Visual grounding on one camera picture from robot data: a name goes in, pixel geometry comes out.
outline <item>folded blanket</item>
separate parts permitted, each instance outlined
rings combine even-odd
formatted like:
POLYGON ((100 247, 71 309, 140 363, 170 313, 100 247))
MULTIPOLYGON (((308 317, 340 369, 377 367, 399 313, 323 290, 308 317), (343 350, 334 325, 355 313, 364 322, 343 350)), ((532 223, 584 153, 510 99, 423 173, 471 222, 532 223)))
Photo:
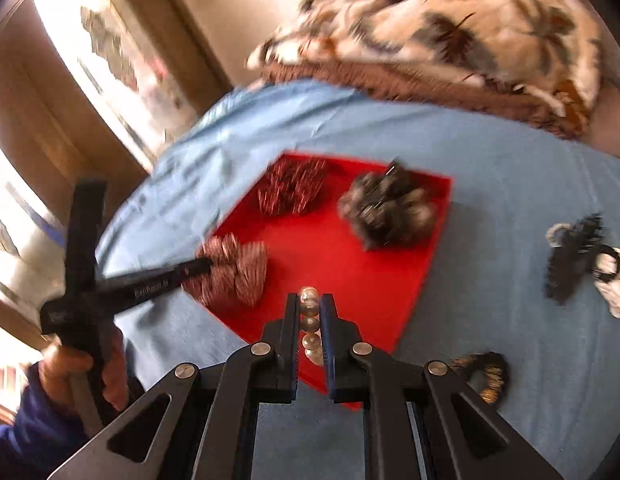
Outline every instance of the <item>folded blanket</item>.
POLYGON ((599 59, 599 27, 580 0, 302 0, 248 66, 271 82, 314 77, 575 138, 599 59))

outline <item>bed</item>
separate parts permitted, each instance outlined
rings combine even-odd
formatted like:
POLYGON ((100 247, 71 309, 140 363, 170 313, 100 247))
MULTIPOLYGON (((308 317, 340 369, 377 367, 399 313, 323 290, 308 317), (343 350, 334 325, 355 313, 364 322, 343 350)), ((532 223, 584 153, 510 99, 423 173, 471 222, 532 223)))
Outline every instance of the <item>bed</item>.
MULTIPOLYGON (((410 167, 452 176, 439 247, 394 355, 422 364, 503 353, 512 382, 501 415, 568 480, 611 466, 620 434, 620 320, 590 279, 565 307, 546 300, 542 285, 544 234, 556 222, 600 211, 606 242, 620 247, 618 158, 524 124, 375 102, 310 80, 239 89, 175 143, 121 207, 98 248, 101 272, 190 258, 283 150, 399 155, 410 167)), ((146 387, 179 362, 213 365, 244 344, 181 291, 117 324, 146 387)), ((300 479, 362 478, 361 436, 359 413, 299 384, 293 406, 262 408, 252 477, 288 478, 293 466, 300 479)))

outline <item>person's arm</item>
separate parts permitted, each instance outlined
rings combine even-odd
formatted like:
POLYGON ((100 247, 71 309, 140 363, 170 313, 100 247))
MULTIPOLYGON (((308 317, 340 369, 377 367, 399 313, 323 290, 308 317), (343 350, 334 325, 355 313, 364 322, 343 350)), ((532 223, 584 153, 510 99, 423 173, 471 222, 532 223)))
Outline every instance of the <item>person's arm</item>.
MULTIPOLYGON (((92 367, 83 352, 51 346, 28 371, 29 385, 13 426, 0 426, 0 479, 44 480, 86 443, 68 377, 92 367)), ((103 396, 119 411, 128 403, 122 336, 103 370, 103 396)))

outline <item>pearl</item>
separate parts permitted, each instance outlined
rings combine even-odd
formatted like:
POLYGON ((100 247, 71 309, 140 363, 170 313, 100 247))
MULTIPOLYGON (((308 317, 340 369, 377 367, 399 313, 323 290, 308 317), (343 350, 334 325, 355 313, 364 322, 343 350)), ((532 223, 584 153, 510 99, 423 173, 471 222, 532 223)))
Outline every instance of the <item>pearl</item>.
POLYGON ((316 350, 321 346, 321 338, 317 334, 306 334, 301 344, 306 350, 316 350))
POLYGON ((302 316, 316 317, 319 314, 319 304, 315 300, 307 300, 299 309, 302 316))
POLYGON ((299 328, 302 332, 314 333, 319 330, 321 324, 319 323, 319 317, 302 317, 299 323, 299 328))
POLYGON ((319 291, 314 286, 305 286, 299 292, 299 301, 305 303, 307 300, 315 300, 319 302, 319 291))
POLYGON ((321 347, 316 350, 306 350, 306 357, 312 361, 312 364, 324 365, 324 350, 321 347))

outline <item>red mat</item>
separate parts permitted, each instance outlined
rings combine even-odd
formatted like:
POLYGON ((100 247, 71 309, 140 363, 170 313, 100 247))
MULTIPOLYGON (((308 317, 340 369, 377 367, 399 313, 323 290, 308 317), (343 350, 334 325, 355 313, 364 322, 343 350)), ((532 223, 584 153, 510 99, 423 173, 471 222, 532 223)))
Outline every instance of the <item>red mat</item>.
MULTIPOLYGON (((284 153, 291 160, 311 156, 327 163, 327 176, 317 206, 302 216, 263 218, 259 212, 259 181, 216 230, 234 233, 240 242, 263 240, 268 251, 265 290, 253 308, 215 315, 248 343, 259 340, 263 325, 283 316, 286 295, 303 286, 334 295, 339 316, 355 322, 361 336, 391 352, 408 321, 426 278, 450 202, 452 180, 413 171, 432 194, 437 224, 432 235, 413 248, 364 252, 350 225, 337 215, 336 203, 353 179, 368 171, 383 172, 385 164, 328 156, 284 153)), ((325 392, 324 370, 301 349, 299 378, 325 392)))

